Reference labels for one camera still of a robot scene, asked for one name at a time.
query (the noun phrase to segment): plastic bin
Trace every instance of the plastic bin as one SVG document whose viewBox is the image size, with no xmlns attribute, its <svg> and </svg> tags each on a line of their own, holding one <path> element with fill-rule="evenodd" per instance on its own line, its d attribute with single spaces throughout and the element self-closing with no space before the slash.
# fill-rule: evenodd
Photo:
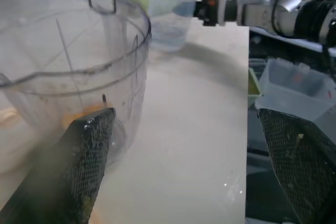
<svg viewBox="0 0 336 224">
<path fill-rule="evenodd" d="M 257 109 L 315 121 L 335 104 L 334 81 L 303 63 L 296 66 L 282 59 L 271 59 L 259 84 L 264 95 L 256 99 Z"/>
</svg>

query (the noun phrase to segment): black mesh gripper pad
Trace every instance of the black mesh gripper pad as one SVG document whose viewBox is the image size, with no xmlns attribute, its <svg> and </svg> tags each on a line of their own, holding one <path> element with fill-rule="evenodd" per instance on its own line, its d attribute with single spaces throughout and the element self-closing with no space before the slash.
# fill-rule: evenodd
<svg viewBox="0 0 336 224">
<path fill-rule="evenodd" d="M 87 224 L 112 137 L 115 109 L 73 121 L 0 212 L 0 223 Z"/>
<path fill-rule="evenodd" d="M 335 209 L 336 146 L 312 122 L 261 109 L 277 179 L 302 224 L 322 224 Z"/>
</svg>

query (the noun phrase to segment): black cable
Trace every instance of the black cable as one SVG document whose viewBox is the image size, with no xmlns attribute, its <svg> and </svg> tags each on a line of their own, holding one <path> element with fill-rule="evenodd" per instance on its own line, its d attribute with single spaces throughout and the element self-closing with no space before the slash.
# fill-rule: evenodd
<svg viewBox="0 0 336 224">
<path fill-rule="evenodd" d="M 272 28 L 273 30 L 275 31 L 275 33 L 278 35 L 278 36 L 281 36 L 283 38 L 286 38 L 286 39 L 299 39 L 297 37 L 293 37 L 293 36 L 288 36 L 286 34 L 284 34 L 283 32 L 279 31 L 276 24 L 275 24 L 275 12 L 277 10 L 277 6 L 278 6 L 278 3 L 279 3 L 280 0 L 275 0 L 274 4 L 273 4 L 273 8 L 272 8 L 272 14 L 271 14 L 271 25 L 272 25 Z"/>
</svg>

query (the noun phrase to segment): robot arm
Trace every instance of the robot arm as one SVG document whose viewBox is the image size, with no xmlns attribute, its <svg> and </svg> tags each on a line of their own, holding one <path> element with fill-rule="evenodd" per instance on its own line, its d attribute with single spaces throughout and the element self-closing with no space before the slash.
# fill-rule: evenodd
<svg viewBox="0 0 336 224">
<path fill-rule="evenodd" d="M 202 0 L 195 17 L 205 26 L 236 22 L 270 34 L 336 46 L 336 4 L 319 0 Z"/>
</svg>

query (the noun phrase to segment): blender jar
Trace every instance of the blender jar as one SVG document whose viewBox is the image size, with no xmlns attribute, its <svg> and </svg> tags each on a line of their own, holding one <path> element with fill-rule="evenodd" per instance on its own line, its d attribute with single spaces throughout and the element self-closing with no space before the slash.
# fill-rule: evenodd
<svg viewBox="0 0 336 224">
<path fill-rule="evenodd" d="M 128 0 L 49 0 L 0 28 L 0 174 L 76 118 L 117 111 L 107 166 L 134 140 L 151 26 Z"/>
</svg>

